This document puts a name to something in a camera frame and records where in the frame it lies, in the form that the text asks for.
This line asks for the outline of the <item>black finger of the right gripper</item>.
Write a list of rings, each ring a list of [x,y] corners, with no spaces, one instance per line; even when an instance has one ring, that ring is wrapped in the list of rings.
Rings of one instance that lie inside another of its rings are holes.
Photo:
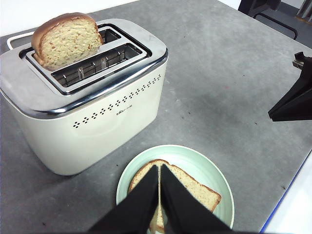
[[[312,118],[312,58],[303,52],[295,55],[293,66],[301,69],[300,77],[291,89],[268,111],[272,121],[311,120]]]

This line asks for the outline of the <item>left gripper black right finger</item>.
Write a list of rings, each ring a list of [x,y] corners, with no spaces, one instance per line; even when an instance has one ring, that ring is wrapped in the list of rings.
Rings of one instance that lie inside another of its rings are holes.
[[[161,166],[161,203],[176,234],[230,234],[232,230],[206,209],[165,165]]]

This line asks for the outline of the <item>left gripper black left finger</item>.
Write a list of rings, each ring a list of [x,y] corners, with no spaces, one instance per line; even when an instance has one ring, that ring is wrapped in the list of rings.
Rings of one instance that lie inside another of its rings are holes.
[[[89,229],[90,234],[145,234],[158,205],[158,167],[153,166],[115,208]]]

